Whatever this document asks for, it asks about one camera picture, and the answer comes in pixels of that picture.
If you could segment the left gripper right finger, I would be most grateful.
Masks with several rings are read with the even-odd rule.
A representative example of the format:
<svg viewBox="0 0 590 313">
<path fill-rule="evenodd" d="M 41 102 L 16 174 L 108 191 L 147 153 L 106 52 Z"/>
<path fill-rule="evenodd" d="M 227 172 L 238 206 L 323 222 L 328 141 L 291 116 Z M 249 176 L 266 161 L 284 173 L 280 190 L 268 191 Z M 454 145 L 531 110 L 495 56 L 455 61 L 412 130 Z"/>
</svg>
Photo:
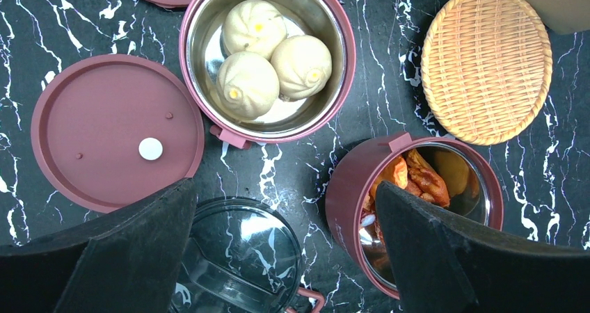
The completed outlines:
<svg viewBox="0 0 590 313">
<path fill-rule="evenodd" d="M 588 312 L 589 253 L 494 230 L 382 182 L 376 212 L 405 312 Z"/>
</svg>

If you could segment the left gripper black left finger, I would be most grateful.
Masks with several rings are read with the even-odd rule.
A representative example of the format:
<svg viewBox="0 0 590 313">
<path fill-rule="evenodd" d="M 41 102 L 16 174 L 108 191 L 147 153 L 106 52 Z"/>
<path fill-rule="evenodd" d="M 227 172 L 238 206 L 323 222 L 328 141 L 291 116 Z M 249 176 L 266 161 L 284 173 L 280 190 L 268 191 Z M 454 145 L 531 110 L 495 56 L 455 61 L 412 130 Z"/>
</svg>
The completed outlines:
<svg viewBox="0 0 590 313">
<path fill-rule="evenodd" d="M 1 247 L 2 312 L 167 312 L 196 210 L 192 179 Z"/>
</svg>

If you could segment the red steel lunch bowl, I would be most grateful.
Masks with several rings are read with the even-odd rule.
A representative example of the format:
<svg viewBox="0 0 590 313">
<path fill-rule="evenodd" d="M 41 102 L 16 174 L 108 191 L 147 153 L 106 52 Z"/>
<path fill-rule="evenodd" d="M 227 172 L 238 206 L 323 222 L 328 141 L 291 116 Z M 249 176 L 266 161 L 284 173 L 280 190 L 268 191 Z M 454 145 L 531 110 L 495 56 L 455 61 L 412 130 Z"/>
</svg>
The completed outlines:
<svg viewBox="0 0 590 313">
<path fill-rule="evenodd" d="M 222 26 L 229 11 L 242 1 L 192 0 L 181 26 L 182 74 L 197 105 L 213 122 L 211 133 L 244 149 L 252 142 L 282 143 L 315 132 L 343 107 L 353 83 L 356 47 L 343 7 L 338 0 L 264 0 L 282 14 L 287 38 L 311 35 L 327 46 L 332 74 L 317 94 L 289 101 L 279 93 L 268 113 L 241 120 L 221 104 L 216 82 L 220 66 L 231 55 L 223 44 Z"/>
<path fill-rule="evenodd" d="M 474 149 L 451 138 L 413 139 L 407 132 L 371 138 L 355 146 L 335 167 L 326 194 L 331 234 L 383 293 L 398 299 L 399 291 L 385 243 L 374 225 L 360 224 L 362 204 L 376 176 L 393 160 L 416 149 L 444 179 L 450 205 L 444 209 L 501 230 L 504 205 L 499 182 Z"/>
</svg>

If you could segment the fried chicken pieces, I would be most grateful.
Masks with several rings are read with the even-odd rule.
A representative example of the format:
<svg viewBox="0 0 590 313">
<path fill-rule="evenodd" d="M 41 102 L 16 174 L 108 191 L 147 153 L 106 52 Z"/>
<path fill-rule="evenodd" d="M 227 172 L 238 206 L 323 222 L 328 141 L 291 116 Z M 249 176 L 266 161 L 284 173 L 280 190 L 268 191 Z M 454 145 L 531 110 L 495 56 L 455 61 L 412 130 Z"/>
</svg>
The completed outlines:
<svg viewBox="0 0 590 313">
<path fill-rule="evenodd" d="M 439 207 L 450 205 L 450 196 L 444 179 L 426 162 L 416 150 L 396 156 L 376 176 L 362 204 L 360 224 L 373 224 L 381 243 L 385 243 L 381 226 L 376 216 L 376 190 L 382 181 L 392 182 L 406 192 Z"/>
</svg>

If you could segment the red round lid front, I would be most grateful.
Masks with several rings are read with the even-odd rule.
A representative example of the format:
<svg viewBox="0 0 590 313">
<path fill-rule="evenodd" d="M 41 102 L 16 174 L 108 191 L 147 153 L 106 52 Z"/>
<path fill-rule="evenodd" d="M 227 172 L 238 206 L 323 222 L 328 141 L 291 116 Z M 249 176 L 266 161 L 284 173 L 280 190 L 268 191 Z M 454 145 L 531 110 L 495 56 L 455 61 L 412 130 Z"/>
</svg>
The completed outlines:
<svg viewBox="0 0 590 313">
<path fill-rule="evenodd" d="M 31 144 L 56 190 L 109 213 L 194 176 L 205 131 L 198 105 L 169 69 L 104 54 L 67 67 L 44 89 Z"/>
</svg>

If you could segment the steamed bun front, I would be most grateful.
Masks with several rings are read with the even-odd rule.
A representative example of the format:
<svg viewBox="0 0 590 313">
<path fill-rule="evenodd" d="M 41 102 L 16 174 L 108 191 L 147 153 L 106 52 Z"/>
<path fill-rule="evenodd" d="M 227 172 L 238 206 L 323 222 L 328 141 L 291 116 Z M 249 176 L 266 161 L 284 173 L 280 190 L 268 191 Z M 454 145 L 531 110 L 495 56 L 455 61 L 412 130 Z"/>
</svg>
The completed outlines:
<svg viewBox="0 0 590 313">
<path fill-rule="evenodd" d="M 216 83 L 221 104 L 241 120 L 254 120 L 268 113 L 280 93 L 272 64 L 248 51 L 228 56 L 218 70 Z"/>
</svg>

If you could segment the steamed bun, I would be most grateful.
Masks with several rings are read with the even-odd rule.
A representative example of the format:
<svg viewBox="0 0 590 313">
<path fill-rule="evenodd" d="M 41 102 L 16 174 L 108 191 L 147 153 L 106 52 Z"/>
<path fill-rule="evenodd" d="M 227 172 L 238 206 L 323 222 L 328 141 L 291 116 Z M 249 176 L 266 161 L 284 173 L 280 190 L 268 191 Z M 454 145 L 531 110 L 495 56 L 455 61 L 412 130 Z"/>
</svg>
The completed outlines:
<svg viewBox="0 0 590 313">
<path fill-rule="evenodd" d="M 222 26 L 222 39 L 229 54 L 248 51 L 269 60 L 287 38 L 280 11 L 264 0 L 245 0 L 233 7 Z"/>
<path fill-rule="evenodd" d="M 254 120 L 268 113 L 280 93 L 272 64 L 248 51 L 228 56 L 218 70 L 216 83 L 221 104 L 241 120 Z"/>
<path fill-rule="evenodd" d="M 271 57 L 280 84 L 280 94 L 289 101 L 305 99 L 323 90 L 332 74 L 327 46 L 311 35 L 283 40 Z"/>
</svg>

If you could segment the dark transparent round lid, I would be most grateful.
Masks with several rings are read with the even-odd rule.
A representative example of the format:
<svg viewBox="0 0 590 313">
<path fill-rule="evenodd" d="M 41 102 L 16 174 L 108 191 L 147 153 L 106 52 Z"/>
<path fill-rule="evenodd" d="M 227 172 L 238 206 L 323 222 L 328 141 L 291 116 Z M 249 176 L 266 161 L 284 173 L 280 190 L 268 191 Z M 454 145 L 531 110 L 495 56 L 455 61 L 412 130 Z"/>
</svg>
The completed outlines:
<svg viewBox="0 0 590 313">
<path fill-rule="evenodd" d="M 301 247 L 292 227 L 251 199 L 197 206 L 170 312 L 294 312 Z"/>
</svg>

